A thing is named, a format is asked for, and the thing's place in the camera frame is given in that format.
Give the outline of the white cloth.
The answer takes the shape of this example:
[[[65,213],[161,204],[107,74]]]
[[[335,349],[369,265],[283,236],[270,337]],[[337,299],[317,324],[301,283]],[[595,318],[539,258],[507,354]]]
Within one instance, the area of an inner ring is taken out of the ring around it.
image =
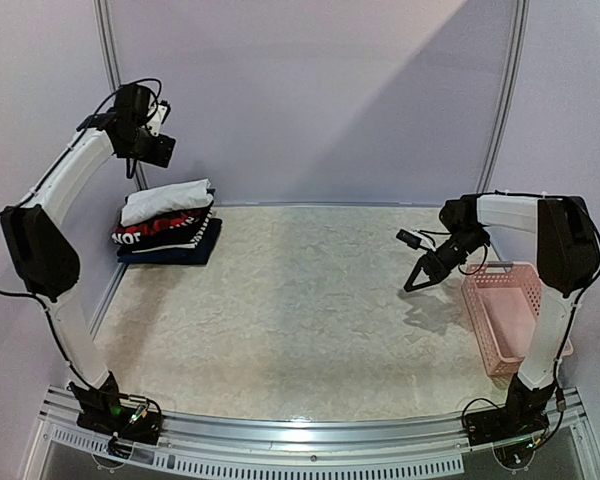
[[[129,195],[120,214],[124,227],[142,223],[159,214],[204,208],[214,201],[209,179],[165,185]]]

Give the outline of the red black plaid shirt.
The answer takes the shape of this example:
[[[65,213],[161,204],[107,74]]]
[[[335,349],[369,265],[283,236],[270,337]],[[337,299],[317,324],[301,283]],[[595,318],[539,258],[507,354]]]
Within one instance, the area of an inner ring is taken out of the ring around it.
[[[177,210],[158,214],[134,225],[119,224],[111,234],[111,239],[118,245],[139,245],[195,234],[211,213],[210,207]]]

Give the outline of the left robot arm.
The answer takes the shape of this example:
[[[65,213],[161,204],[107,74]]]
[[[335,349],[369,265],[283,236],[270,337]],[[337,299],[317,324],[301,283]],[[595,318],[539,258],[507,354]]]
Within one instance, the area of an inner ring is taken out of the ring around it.
[[[162,133],[171,107],[143,78],[121,85],[77,127],[65,150],[0,224],[14,269],[28,296],[43,305],[52,335],[73,377],[101,389],[112,374],[87,328],[77,290],[81,263],[65,236],[65,217],[109,159],[165,168],[176,141]]]

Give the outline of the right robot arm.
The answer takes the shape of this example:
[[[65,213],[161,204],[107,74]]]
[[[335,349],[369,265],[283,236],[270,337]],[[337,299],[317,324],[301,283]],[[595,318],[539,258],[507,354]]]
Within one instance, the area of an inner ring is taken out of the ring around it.
[[[446,241],[436,246],[419,230],[396,237],[423,250],[403,289],[407,293],[446,280],[470,254],[491,245],[490,229],[502,227],[533,235],[531,270],[540,288],[530,345],[512,376],[497,427],[517,436],[545,409],[558,388],[558,370],[584,293],[600,274],[600,235],[580,196],[491,192],[465,194],[439,212]]]

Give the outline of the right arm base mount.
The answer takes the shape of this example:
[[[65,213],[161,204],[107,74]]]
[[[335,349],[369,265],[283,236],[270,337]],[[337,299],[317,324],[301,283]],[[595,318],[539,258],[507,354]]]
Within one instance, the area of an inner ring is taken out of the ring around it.
[[[545,402],[508,402],[499,407],[486,398],[471,400],[461,412],[461,425],[471,446],[523,438],[527,451],[537,450],[557,433],[567,402],[556,401],[559,418],[554,427],[546,414]]]

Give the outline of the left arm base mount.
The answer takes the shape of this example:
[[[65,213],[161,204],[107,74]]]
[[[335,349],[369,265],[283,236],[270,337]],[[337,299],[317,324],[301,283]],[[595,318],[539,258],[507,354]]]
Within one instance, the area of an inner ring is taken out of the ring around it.
[[[69,389],[79,403],[78,427],[113,438],[158,444],[164,421],[159,404],[148,397],[120,392],[112,373],[99,388],[82,388],[70,382]]]

